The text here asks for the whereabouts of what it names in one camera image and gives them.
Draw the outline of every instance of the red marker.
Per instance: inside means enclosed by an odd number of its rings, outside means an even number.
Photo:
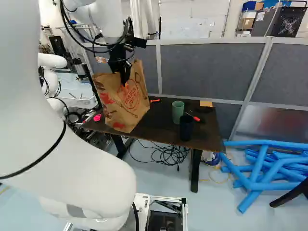
[[[201,119],[199,119],[198,117],[192,116],[191,114],[189,114],[189,113],[187,113],[187,112],[185,112],[185,113],[188,114],[188,115],[190,115],[195,121],[197,121],[197,122],[200,122],[200,121],[201,121]]]
[[[154,102],[160,102],[160,99],[158,100],[151,100],[150,103],[154,103]]]

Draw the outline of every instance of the black cup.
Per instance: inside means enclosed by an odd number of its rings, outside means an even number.
[[[182,141],[190,141],[193,131],[193,117],[189,115],[182,115],[180,117],[180,139]]]

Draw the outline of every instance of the pink object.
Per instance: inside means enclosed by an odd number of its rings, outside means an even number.
[[[93,119],[94,119],[95,122],[98,122],[98,121],[101,120],[101,117],[102,117],[102,114],[98,114]]]

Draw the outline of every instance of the green cup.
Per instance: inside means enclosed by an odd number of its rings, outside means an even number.
[[[174,101],[172,103],[173,123],[180,124],[180,117],[184,114],[184,105],[182,101]]]

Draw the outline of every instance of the black chair leg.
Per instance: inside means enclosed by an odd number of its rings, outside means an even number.
[[[290,192],[287,192],[285,195],[278,198],[277,200],[270,202],[269,205],[273,208],[276,208],[287,203],[288,201],[293,200],[302,193],[305,195],[306,198],[308,198],[308,178],[306,178],[303,182],[293,188]]]

